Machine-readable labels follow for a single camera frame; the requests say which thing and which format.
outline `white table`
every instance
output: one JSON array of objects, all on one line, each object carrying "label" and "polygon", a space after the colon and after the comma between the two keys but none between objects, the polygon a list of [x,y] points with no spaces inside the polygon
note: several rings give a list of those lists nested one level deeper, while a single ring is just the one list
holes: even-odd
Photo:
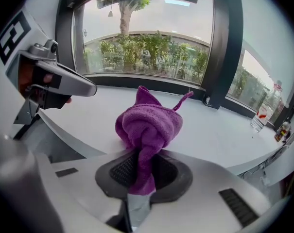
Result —
[{"label": "white table", "polygon": [[[173,108],[182,96],[152,91],[163,106]],[[72,97],[61,110],[40,111],[42,119],[69,146],[85,157],[124,149],[115,133],[115,120],[135,103],[136,90],[99,86],[95,96]],[[201,101],[188,99],[177,111],[184,120],[179,135],[166,147],[208,160],[240,174],[263,162],[278,147],[274,131],[256,133],[250,119]]]}]

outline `glass pane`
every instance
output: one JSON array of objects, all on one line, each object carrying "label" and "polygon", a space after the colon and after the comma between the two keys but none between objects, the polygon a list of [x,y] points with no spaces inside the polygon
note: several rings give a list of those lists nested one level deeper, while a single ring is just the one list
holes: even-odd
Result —
[{"label": "glass pane", "polygon": [[135,73],[200,84],[213,0],[91,0],[83,16],[87,73]]},{"label": "glass pane", "polygon": [[[273,85],[267,71],[245,48],[242,48],[238,68],[227,95],[257,111],[273,89]],[[271,122],[276,120],[283,109],[283,101],[280,100],[278,104],[270,119]]]}]

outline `window frame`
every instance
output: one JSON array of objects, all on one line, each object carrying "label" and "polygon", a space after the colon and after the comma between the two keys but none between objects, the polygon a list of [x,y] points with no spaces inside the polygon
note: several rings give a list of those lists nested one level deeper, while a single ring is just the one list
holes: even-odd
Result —
[{"label": "window frame", "polygon": [[[57,60],[69,68],[87,73],[83,65],[83,11],[89,0],[60,0],[55,26],[58,42]],[[137,88],[144,85],[151,90],[174,94],[194,92],[193,99],[206,106],[220,106],[240,115],[252,118],[255,111],[227,96],[236,73],[243,43],[243,11],[241,0],[213,0],[213,26],[208,63],[200,85],[159,76],[128,73],[98,73],[85,76],[98,85]],[[293,97],[289,107],[284,107],[276,121],[267,126],[275,131],[294,114]]]}]

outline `purple towel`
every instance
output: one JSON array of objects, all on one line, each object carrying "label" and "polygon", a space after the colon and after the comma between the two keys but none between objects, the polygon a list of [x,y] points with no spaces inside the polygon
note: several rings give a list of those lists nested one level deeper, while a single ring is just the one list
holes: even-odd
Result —
[{"label": "purple towel", "polygon": [[151,158],[179,133],[182,117],[175,111],[192,95],[193,92],[187,93],[173,109],[168,109],[147,88],[140,86],[134,106],[117,118],[116,132],[126,143],[126,147],[141,149],[137,180],[130,188],[130,194],[147,195],[155,190]]}]

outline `sky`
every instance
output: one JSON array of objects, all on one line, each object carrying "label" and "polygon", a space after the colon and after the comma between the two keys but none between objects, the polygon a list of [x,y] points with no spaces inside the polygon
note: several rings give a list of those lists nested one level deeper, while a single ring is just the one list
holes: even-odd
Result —
[{"label": "sky", "polygon": [[[179,0],[151,0],[144,9],[134,11],[129,31],[159,30],[180,33],[210,43],[213,24],[213,0],[198,0],[197,3],[175,4]],[[120,32],[119,5],[112,5],[113,17],[108,17],[111,6],[97,8],[97,1],[85,4],[83,29],[87,31],[84,42]],[[259,77],[265,85],[273,88],[273,81],[263,67],[249,53],[245,52],[243,66]]]}]

